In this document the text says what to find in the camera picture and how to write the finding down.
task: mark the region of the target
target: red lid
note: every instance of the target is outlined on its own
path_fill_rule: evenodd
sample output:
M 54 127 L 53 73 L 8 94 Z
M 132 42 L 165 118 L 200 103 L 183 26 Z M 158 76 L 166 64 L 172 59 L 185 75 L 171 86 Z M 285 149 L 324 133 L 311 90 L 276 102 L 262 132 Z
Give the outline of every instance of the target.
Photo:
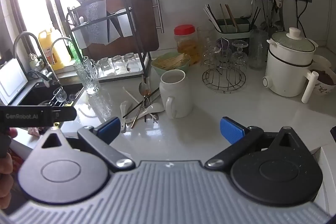
M 187 35 L 193 32 L 195 32 L 195 27 L 191 24 L 179 25 L 174 29 L 175 35 Z

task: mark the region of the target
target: lid knob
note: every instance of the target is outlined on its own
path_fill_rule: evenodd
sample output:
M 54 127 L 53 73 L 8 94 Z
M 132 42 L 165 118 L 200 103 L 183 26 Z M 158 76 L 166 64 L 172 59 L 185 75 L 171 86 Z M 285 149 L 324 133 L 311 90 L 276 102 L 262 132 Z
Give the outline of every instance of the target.
M 294 27 L 290 27 L 289 28 L 289 33 L 287 33 L 286 35 L 294 40 L 301 40 L 302 37 L 300 37 L 301 34 L 301 30 L 294 28 Z

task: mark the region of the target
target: pot lid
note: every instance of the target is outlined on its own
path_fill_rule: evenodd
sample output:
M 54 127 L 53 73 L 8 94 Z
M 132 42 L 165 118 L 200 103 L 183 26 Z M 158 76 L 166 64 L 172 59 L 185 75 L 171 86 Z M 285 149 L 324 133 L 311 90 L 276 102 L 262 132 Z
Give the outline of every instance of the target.
M 301 30 L 297 28 L 289 28 L 289 33 L 287 32 L 275 32 L 272 35 L 272 39 L 279 43 L 281 46 L 290 48 L 299 52 L 313 52 L 315 50 L 315 45 L 305 37 L 300 36 Z

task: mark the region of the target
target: green bowl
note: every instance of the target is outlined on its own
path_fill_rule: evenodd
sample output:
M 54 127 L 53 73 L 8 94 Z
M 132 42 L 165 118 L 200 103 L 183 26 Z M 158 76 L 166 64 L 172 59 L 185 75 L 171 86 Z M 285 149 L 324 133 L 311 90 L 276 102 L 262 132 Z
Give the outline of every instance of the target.
M 157 58 L 168 59 L 168 58 L 176 57 L 178 55 L 180 55 L 180 53 L 178 53 L 178 52 L 167 52 L 166 54 L 160 55 Z M 154 68 L 154 70 L 156 71 L 156 73 L 158 75 L 161 76 L 162 74 L 164 74 L 167 71 L 167 70 L 160 69 L 160 68 L 156 67 L 153 64 L 153 62 L 154 62 L 154 60 L 152 61 L 151 66 Z M 180 69 L 180 70 L 183 70 L 184 72 L 187 72 L 188 69 L 189 69 L 189 65 L 190 65 L 190 59 L 189 59 L 189 61 L 186 64 L 184 64 L 183 66 L 180 66 L 180 67 L 178 67 L 176 69 Z

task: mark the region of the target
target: wooden cutting board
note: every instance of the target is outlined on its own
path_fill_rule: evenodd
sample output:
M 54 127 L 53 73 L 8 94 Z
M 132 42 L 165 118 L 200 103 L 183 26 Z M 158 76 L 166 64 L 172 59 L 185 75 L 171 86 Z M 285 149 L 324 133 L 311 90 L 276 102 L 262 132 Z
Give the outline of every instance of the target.
M 159 38 L 156 29 L 155 15 L 153 9 L 153 0 L 126 0 L 133 8 L 135 14 L 136 33 L 140 37 L 143 50 L 156 51 L 159 48 Z M 115 13 L 120 9 L 124 9 L 124 0 L 106 0 L 106 9 L 109 13 Z M 76 8 L 78 15 L 81 16 L 81 6 Z M 118 23 L 115 24 L 117 30 L 120 30 Z M 138 52 L 135 44 L 134 36 L 120 37 L 108 45 L 91 44 L 82 49 L 83 55 L 94 60 L 103 57 L 113 57 L 115 55 L 125 55 L 129 52 Z

